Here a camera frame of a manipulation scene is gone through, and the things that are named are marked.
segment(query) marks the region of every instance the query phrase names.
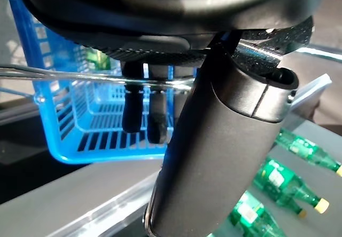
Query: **black device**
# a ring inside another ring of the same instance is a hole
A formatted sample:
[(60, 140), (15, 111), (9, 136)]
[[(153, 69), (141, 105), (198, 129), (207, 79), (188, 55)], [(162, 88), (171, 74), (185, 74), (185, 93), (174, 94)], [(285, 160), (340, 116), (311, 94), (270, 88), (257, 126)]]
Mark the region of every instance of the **black device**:
[[(24, 0), (56, 33), (114, 59), (202, 65), (146, 210), (157, 237), (206, 237), (250, 184), (298, 86), (277, 65), (307, 44), (319, 1)], [(150, 111), (164, 115), (159, 100)], [(128, 125), (134, 131), (139, 120)]]

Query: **metal bar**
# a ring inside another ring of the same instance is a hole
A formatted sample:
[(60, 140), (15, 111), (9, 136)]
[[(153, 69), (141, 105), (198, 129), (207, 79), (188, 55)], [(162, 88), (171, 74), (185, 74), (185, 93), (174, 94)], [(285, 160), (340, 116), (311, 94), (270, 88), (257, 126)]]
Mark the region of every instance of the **metal bar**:
[(9, 94), (16, 94), (18, 96), (27, 97), (27, 98), (32, 98), (33, 97), (32, 94), (27, 94), (27, 93), (23, 93), (23, 92), (20, 92), (20, 91), (16, 91), (16, 90), (12, 90), (12, 89), (7, 89), (7, 88), (1, 88), (1, 87), (0, 87), (0, 92), (5, 92), (5, 93), (9, 93)]
[(30, 68), (19, 65), (0, 65), (0, 77), (10, 80), (84, 80), (94, 82), (111, 82), (115, 84), (133, 84), (141, 86), (159, 86), (164, 88), (175, 88), (179, 90), (190, 90), (191, 84), (195, 80), (193, 77), (177, 78), (174, 80), (150, 80), (117, 77), (109, 74), (93, 73), (68, 73), (51, 71), (45, 69)]

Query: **gray floor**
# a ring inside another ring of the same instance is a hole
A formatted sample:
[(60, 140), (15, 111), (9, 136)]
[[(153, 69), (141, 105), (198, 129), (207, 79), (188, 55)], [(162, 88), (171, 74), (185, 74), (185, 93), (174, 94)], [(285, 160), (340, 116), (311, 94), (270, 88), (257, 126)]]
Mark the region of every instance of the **gray floor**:
[[(323, 0), (315, 15), (315, 32), (312, 43), (332, 48), (342, 49), (342, 0)], [(15, 63), (25, 65), (25, 57), (15, 28), (13, 15), (7, 0), (0, 0), (0, 63)], [(316, 77), (328, 73), (333, 80), (332, 86), (322, 96), (313, 120), (328, 129), (342, 133), (342, 65), (314, 58), (303, 54), (293, 53), (286, 56), (281, 64), (294, 69), (299, 76), (301, 85)], [(31, 82), (0, 80), (0, 86), (34, 93)], [(0, 102), (18, 98), (0, 92)]]

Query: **gray shelf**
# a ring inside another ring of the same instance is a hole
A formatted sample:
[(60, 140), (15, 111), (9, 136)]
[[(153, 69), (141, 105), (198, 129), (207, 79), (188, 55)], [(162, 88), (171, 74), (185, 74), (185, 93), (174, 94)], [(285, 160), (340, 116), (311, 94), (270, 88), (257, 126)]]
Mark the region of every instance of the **gray shelf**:
[[(294, 132), (322, 146), (333, 157), (342, 161), (341, 136), (309, 121), (303, 122), (303, 124), (295, 128)], [(299, 219), (290, 211), (277, 207), (259, 190), (251, 187), (249, 190), (271, 211), (286, 235), (288, 237), (342, 236), (342, 224), (340, 224), (342, 215), (342, 178), (332, 171), (310, 165), (278, 146), (273, 147), (269, 155), (293, 169), (318, 196), (330, 202), (328, 210), (322, 215), (318, 214), (308, 204), (298, 202), (308, 212), (305, 219)]]

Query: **shiny metal surface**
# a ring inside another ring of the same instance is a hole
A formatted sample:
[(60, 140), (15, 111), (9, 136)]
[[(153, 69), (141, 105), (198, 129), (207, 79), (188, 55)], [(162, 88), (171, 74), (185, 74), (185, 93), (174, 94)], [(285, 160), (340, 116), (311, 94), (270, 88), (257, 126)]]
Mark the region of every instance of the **shiny metal surface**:
[(283, 55), (309, 43), (313, 29), (312, 17), (287, 29), (247, 30), (242, 33), (233, 60), (244, 70), (257, 74), (272, 72)]
[(254, 119), (280, 122), (291, 106), (298, 79), (288, 69), (281, 68), (278, 71), (288, 74), (284, 75), (286, 83), (231, 67), (224, 85), (212, 83), (212, 86), (219, 99), (232, 110)]
[(54, 81), (54, 80), (81, 80), (94, 82), (110, 82), (113, 84), (134, 84), (141, 86), (158, 86), (174, 88), (178, 90), (190, 90), (195, 80), (193, 77), (177, 78), (174, 80), (150, 80), (117, 77), (110, 74), (94, 73), (69, 73), (51, 71), (37, 68), (29, 68), (19, 65), (0, 65), (0, 78), (10, 80), (33, 80), (33, 81)]

